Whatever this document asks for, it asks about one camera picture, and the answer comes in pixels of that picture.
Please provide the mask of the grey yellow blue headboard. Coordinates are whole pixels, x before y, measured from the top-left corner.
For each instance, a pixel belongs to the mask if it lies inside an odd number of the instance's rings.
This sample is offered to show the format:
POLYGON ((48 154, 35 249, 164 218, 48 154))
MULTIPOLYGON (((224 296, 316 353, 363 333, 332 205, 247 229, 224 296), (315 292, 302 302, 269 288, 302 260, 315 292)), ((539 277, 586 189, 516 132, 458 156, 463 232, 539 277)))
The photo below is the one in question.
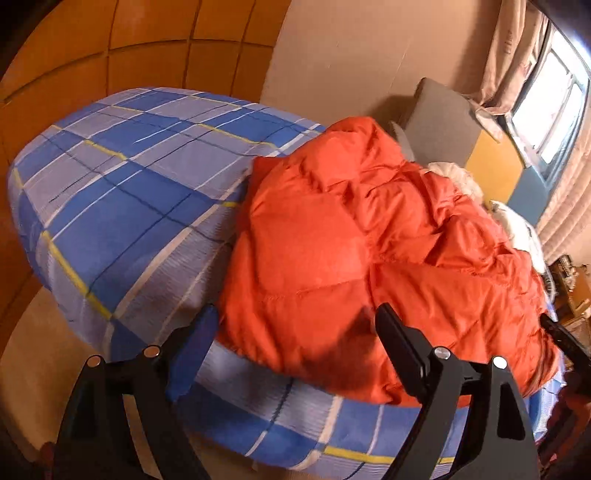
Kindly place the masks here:
POLYGON ((467 170, 484 198, 507 204, 536 225, 548 202, 541 175, 525 162, 512 138, 495 140, 477 121, 469 101, 429 78, 422 79, 398 121, 387 130, 408 159, 426 167, 433 162, 467 170))

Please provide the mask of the cluttered wooden desk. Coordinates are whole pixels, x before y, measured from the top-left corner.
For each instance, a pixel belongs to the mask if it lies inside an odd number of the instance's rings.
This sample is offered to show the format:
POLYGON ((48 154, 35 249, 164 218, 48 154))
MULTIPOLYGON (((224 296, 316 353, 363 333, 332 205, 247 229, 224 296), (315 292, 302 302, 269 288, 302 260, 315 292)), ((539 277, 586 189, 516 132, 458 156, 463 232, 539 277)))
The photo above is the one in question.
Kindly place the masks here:
POLYGON ((550 265, 556 286, 554 300, 559 323, 581 344, 590 346, 590 279, 585 265, 575 265, 569 255, 550 265))

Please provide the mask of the pink patterned curtain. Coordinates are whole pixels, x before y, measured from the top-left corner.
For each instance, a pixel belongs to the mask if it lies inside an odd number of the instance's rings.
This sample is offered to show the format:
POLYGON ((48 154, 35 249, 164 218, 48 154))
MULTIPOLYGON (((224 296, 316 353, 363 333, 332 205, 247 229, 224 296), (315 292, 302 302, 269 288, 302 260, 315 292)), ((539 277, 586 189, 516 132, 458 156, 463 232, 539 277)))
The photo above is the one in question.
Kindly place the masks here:
POLYGON ((553 263, 590 224, 590 135, 581 136, 536 230, 544 259, 553 263))
POLYGON ((503 138, 498 118, 516 105, 539 62, 548 23, 530 1, 501 2, 480 88, 469 96, 477 122, 496 142, 503 138))

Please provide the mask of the blue plaid bed sheet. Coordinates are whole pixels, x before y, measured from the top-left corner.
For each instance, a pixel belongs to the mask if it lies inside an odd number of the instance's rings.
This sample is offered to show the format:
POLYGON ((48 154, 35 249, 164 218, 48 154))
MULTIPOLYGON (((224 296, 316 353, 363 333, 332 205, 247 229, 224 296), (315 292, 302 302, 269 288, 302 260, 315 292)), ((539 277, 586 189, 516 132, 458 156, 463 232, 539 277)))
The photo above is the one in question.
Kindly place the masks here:
POLYGON ((504 357, 525 396, 560 365, 531 256, 368 117, 127 90, 32 140, 8 194, 33 271, 108 358, 216 305, 173 398, 185 426, 262 463, 385 471, 419 409, 375 332, 383 303, 464 360, 504 357))

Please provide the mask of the white printed pillow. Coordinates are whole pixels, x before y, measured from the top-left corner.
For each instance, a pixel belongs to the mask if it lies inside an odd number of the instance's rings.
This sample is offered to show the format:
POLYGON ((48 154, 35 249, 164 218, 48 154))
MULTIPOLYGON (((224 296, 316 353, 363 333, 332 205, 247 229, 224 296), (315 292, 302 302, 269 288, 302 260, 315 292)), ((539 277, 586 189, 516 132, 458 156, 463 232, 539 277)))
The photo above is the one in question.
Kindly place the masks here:
POLYGON ((535 228, 520 214, 502 202, 491 200, 489 212, 503 227, 512 247, 528 253, 533 268, 537 273, 543 275, 546 271, 546 262, 535 228))

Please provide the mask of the wooden wardrobe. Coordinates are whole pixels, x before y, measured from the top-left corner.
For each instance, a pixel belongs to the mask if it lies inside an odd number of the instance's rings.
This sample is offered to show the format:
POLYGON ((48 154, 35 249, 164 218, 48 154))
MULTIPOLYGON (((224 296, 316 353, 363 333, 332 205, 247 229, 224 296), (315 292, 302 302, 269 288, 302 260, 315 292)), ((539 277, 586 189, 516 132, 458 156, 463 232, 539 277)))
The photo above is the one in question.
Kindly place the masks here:
POLYGON ((252 160, 317 124, 259 103, 284 1, 43 4, 1 79, 1 324, 40 288, 115 359, 216 297, 252 160))

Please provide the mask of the cream quilted garment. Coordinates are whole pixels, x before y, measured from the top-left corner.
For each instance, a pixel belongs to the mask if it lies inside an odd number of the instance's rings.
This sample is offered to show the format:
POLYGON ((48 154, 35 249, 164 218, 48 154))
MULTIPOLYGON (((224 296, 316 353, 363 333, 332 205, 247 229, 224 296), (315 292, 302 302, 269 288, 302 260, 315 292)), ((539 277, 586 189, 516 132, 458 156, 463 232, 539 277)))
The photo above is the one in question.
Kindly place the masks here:
POLYGON ((465 195, 478 204, 484 202, 484 193, 472 174, 451 162, 431 162, 427 169, 442 177, 446 177, 465 195))

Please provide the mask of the window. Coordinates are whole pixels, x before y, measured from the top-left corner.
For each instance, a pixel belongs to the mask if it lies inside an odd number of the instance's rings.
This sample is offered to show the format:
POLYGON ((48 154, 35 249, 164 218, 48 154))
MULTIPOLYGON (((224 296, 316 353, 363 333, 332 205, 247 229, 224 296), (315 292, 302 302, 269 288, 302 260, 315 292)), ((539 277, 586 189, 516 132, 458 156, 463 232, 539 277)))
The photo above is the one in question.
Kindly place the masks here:
POLYGON ((506 125, 527 167, 554 185, 583 123, 590 70, 575 46, 553 25, 506 125))

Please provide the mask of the pink patterned left curtain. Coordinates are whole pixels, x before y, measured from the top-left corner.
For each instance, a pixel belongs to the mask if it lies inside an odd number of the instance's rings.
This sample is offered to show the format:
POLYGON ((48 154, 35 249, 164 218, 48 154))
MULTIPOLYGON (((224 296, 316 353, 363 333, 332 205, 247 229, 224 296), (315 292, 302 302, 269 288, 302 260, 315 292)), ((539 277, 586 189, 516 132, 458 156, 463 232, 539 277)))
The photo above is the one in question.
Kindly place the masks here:
POLYGON ((469 96, 477 122, 496 142, 503 138, 498 118, 516 105, 539 62, 548 23, 530 1, 501 2, 480 88, 469 96))

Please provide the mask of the orange quilted down jacket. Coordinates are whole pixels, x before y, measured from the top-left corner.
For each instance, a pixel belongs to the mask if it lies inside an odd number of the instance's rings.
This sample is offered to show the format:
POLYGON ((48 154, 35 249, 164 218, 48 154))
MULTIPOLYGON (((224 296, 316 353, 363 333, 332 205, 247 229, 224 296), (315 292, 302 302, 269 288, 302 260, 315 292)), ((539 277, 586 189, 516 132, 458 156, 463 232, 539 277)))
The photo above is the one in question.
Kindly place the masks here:
POLYGON ((389 304, 457 357, 504 357, 523 395, 556 373, 530 256, 454 183, 368 117, 257 157, 218 301, 217 339, 329 393, 411 407, 376 333, 389 304))

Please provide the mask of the pink patterned right curtain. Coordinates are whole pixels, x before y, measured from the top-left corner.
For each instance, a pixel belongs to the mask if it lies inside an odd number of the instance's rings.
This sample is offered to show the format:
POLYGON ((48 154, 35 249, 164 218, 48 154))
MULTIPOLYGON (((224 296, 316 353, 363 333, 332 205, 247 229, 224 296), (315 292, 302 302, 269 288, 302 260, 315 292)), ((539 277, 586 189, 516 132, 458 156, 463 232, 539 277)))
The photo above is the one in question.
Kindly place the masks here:
POLYGON ((590 135, 581 136, 536 230, 544 259, 553 263, 590 224, 590 135))

